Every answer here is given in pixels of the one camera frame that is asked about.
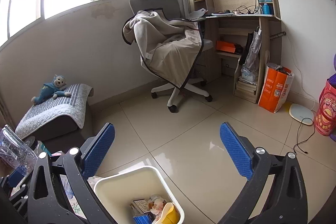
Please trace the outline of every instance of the blue foam pad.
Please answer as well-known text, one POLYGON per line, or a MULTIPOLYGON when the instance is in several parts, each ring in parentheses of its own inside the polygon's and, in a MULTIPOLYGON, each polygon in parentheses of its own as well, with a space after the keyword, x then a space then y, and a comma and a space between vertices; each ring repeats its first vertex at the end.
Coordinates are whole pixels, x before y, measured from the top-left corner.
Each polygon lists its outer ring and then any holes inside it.
POLYGON ((85 179, 96 174, 115 138, 113 124, 109 124, 82 160, 82 175, 85 179))
POLYGON ((253 175, 252 159, 240 140, 226 123, 220 126, 219 135, 239 174, 250 180, 253 175))
POLYGON ((20 165, 16 170, 13 171, 8 177, 8 184, 10 187, 15 188, 19 182, 25 177, 22 174, 27 172, 27 168, 20 165))
POLYGON ((149 214, 145 214, 142 216, 133 216, 133 219, 137 224, 152 224, 152 220, 149 214))

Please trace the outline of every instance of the red container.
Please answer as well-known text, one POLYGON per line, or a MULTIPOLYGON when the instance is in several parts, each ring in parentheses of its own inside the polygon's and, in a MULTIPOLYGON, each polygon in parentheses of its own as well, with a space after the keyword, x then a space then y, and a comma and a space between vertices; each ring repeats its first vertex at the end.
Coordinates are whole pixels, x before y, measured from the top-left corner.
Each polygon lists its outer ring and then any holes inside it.
POLYGON ((315 128, 320 134, 329 136, 336 126, 336 89, 329 84, 328 80, 321 92, 319 102, 315 128))

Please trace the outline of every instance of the orange shopping bag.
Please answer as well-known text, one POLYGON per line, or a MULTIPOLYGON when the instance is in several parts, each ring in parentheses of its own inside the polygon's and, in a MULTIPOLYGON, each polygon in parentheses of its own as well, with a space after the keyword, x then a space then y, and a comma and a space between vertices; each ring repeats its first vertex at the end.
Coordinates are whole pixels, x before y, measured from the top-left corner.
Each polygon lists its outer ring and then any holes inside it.
POLYGON ((267 63, 258 105, 276 113, 286 101, 293 79, 294 73, 291 70, 267 63))

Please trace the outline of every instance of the chair base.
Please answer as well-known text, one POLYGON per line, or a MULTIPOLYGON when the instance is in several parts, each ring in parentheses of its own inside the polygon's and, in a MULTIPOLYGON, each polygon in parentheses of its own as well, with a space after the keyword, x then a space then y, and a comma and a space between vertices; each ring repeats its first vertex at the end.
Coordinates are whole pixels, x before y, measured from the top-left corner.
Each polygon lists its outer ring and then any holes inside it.
MULTIPOLYGON (((212 101, 212 96, 207 91, 201 90, 200 88, 192 85, 192 84, 199 83, 199 82, 201 82, 202 86, 206 84, 206 81, 204 81, 203 78, 194 78, 194 79, 189 79, 188 83, 185 85, 184 88, 191 91, 191 92, 203 95, 208 102, 211 102, 212 101)), ((177 106, 174 105, 173 102, 180 92, 180 90, 178 88, 174 87, 170 83, 167 83, 167 84, 164 84, 164 85, 157 86, 157 87, 153 88, 151 90, 151 92, 152 92, 152 98, 155 99, 158 96, 156 92, 163 91, 163 90, 169 90, 169 89, 172 89, 172 88, 174 88, 174 90, 173 90, 173 93, 171 94, 171 96, 168 100, 167 107, 168 107, 170 112, 176 112, 177 106)))

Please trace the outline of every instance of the stack of books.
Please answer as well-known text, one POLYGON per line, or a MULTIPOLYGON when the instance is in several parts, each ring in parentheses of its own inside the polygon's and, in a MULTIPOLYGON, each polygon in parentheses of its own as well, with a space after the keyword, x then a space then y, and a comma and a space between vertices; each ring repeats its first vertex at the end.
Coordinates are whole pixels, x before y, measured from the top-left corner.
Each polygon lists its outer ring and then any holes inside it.
POLYGON ((238 80, 236 89, 248 95, 255 95, 257 86, 238 80))

